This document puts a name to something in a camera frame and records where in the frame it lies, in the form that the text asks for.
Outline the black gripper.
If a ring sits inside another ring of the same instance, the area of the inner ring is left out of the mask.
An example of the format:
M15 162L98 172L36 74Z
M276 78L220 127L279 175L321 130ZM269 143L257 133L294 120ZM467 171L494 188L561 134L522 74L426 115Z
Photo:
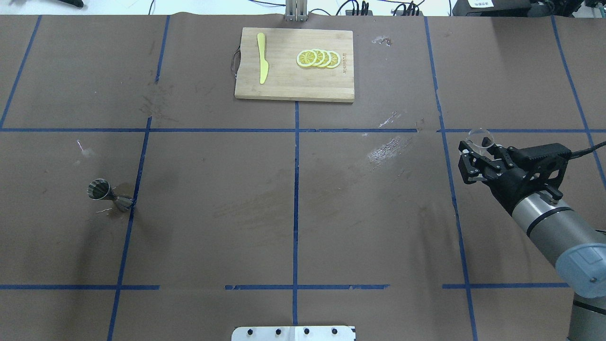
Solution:
M525 172L513 160L515 147L503 147L485 137L482 147L492 158L485 157L472 149L467 141L458 146L460 158L458 169L465 184L482 182L490 188L492 196L512 215L515 207L526 197L536 192L547 192L548 198L558 203L563 193L559 188L549 186L534 187L525 182Z

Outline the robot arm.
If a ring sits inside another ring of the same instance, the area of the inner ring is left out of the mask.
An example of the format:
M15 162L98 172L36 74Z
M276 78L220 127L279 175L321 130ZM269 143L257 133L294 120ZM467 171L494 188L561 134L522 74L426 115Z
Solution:
M603 147L573 152L562 144L518 149L485 137L483 154L470 140L459 143L458 168L465 184L481 182L574 291L569 341L606 336L606 244L563 200L559 187L570 160Z

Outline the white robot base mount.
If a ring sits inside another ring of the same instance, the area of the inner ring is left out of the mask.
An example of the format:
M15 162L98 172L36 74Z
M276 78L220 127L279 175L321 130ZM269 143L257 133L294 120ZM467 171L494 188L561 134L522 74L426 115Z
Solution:
M232 341L355 341L354 326L242 326L232 332Z

